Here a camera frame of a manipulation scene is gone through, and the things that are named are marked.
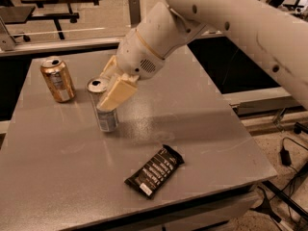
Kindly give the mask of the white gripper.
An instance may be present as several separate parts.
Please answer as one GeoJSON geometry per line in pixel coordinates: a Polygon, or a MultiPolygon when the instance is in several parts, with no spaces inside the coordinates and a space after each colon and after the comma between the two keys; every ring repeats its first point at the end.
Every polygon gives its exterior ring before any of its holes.
{"type": "Polygon", "coordinates": [[[116,109],[135,94],[139,78],[152,78],[164,64],[164,60],[155,56],[142,43],[137,32],[130,32],[119,44],[116,56],[108,60],[100,73],[100,77],[107,78],[109,84],[100,98],[99,106],[107,111],[116,109]],[[124,74],[115,73],[116,64],[124,74]]]}

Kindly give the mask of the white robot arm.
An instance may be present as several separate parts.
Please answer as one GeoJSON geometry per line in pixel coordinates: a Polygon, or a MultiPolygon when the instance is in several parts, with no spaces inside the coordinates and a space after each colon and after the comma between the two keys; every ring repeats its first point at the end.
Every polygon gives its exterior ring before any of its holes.
{"type": "Polygon", "coordinates": [[[165,0],[119,44],[101,75],[97,108],[111,111],[153,77],[177,48],[210,26],[226,36],[308,109],[308,23],[258,0],[165,0]]]}

